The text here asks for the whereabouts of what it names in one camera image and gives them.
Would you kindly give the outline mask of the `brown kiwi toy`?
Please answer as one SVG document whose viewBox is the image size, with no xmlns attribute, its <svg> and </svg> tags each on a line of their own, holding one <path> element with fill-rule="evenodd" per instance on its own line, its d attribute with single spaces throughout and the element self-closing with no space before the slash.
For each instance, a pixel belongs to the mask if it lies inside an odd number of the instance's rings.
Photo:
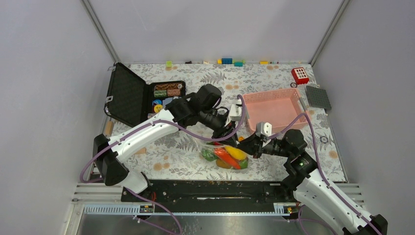
<svg viewBox="0 0 415 235">
<path fill-rule="evenodd" d="M 228 163 L 226 163 L 225 161 L 221 160 L 221 159 L 217 159 L 216 161 L 216 165 L 220 168 L 224 168 L 224 169 L 231 169 L 232 166 L 229 165 Z"/>
</svg>

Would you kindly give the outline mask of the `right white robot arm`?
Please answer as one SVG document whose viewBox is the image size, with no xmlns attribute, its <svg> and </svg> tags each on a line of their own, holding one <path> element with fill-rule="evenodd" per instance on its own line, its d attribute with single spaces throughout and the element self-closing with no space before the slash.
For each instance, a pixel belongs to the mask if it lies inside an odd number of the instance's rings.
<svg viewBox="0 0 415 235">
<path fill-rule="evenodd" d="M 255 134 L 237 145 L 247 154 L 286 157 L 283 165 L 288 176 L 281 182 L 281 197 L 288 202 L 297 200 L 311 209 L 338 235 L 385 235 L 387 220 L 363 209 L 321 172 L 317 161 L 305 150 L 300 130 L 290 129 L 283 138 L 273 138 L 268 144 Z"/>
</svg>

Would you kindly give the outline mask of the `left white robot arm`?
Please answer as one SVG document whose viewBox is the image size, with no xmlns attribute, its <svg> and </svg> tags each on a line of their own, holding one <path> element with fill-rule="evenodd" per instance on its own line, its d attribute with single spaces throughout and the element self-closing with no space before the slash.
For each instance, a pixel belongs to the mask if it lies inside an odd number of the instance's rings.
<svg viewBox="0 0 415 235">
<path fill-rule="evenodd" d="M 246 116 L 245 102 L 238 102 L 227 114 L 216 114 L 221 91 L 212 84 L 203 85 L 196 93 L 176 98 L 150 119 L 114 137 L 103 134 L 93 140 L 93 158 L 106 186 L 120 185 L 133 191 L 140 201 L 151 197 L 152 189 L 143 173 L 129 170 L 125 162 L 133 153 L 167 135 L 182 130 L 205 141 L 227 141 L 236 144 L 236 132 Z"/>
</svg>

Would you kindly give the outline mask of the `yellow pepper toy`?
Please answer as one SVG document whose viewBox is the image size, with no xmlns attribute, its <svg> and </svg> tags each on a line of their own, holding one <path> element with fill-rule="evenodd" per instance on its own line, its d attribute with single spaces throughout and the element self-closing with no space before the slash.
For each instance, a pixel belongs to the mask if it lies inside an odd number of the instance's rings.
<svg viewBox="0 0 415 235">
<path fill-rule="evenodd" d="M 247 158 L 247 154 L 242 150 L 231 146 L 225 146 L 225 150 L 230 154 L 230 156 L 238 161 L 242 161 Z"/>
</svg>

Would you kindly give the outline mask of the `orange carrot toy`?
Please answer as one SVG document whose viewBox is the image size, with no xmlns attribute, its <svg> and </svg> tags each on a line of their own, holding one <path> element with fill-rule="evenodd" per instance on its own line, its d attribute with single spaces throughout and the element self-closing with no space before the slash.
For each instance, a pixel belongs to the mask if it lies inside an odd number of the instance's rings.
<svg viewBox="0 0 415 235">
<path fill-rule="evenodd" d="M 241 169 L 239 163 L 234 158 L 232 158 L 224 148 L 216 148 L 214 150 L 214 154 L 221 160 L 231 165 L 234 169 Z"/>
</svg>

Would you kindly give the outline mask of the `clear zip top bag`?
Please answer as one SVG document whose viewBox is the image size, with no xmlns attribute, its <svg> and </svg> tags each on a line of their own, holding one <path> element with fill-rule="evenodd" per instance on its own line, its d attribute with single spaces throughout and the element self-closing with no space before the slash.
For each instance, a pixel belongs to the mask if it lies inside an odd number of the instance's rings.
<svg viewBox="0 0 415 235">
<path fill-rule="evenodd" d="M 208 162 L 214 162 L 217 167 L 232 170 L 243 170 L 249 166 L 248 154 L 229 145 L 215 141 L 194 139 L 199 155 Z"/>
</svg>

